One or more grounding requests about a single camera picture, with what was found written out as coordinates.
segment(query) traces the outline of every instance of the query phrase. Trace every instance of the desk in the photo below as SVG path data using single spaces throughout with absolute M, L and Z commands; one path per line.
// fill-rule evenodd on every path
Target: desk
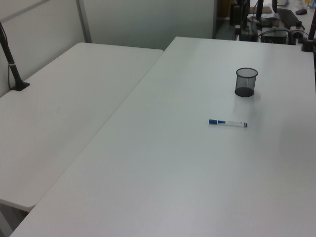
M 0 202 L 30 211 L 161 54 L 80 43 L 0 98 Z
M 313 63 L 289 45 L 176 38 L 12 237 L 313 236 Z M 241 67 L 259 72 L 253 97 L 234 94 Z

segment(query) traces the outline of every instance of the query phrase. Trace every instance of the blue marker cap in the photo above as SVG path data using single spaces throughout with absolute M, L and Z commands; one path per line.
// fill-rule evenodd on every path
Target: blue marker cap
M 208 121 L 208 124 L 217 124 L 217 120 L 210 119 Z

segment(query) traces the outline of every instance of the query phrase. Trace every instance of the mouse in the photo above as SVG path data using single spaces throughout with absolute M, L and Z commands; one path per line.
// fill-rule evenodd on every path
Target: mouse
M 307 14 L 307 10 L 306 9 L 301 9 L 295 12 L 296 15 L 305 15 Z

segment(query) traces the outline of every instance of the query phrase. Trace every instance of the computer monitor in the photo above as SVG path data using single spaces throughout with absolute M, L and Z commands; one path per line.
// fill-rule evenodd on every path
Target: computer monitor
M 256 20 L 258 22 L 260 22 L 260 24 L 259 24 L 260 28 L 271 27 L 272 22 L 261 17 L 262 16 L 262 9 L 263 9 L 263 1 L 264 0 L 258 0 Z M 277 0 L 272 0 L 272 9 L 275 13 L 277 13 Z

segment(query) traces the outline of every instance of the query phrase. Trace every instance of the floor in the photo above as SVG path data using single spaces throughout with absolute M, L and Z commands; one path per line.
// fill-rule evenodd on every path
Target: floor
M 9 237 L 28 212 L 0 204 L 0 237 Z
M 216 21 L 216 36 L 218 40 L 231 40 L 235 26 L 229 25 L 229 19 L 217 19 Z

